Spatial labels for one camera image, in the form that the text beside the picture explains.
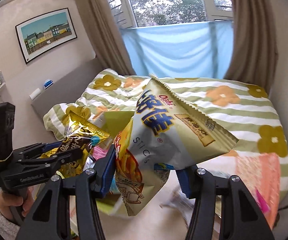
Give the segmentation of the person's left hand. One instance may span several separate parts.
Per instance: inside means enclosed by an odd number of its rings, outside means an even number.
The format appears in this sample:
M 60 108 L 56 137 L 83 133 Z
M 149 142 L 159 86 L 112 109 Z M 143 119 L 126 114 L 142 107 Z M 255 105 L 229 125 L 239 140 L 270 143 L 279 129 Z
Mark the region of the person's left hand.
M 22 216 L 26 217 L 26 215 L 30 212 L 30 209 L 34 203 L 34 199 L 32 197 L 33 187 L 28 187 L 27 189 L 27 199 L 23 200 L 20 196 L 14 196 L 4 191 L 0 191 L 0 213 L 9 221 L 15 222 L 13 214 L 10 210 L 11 206 L 23 206 Z

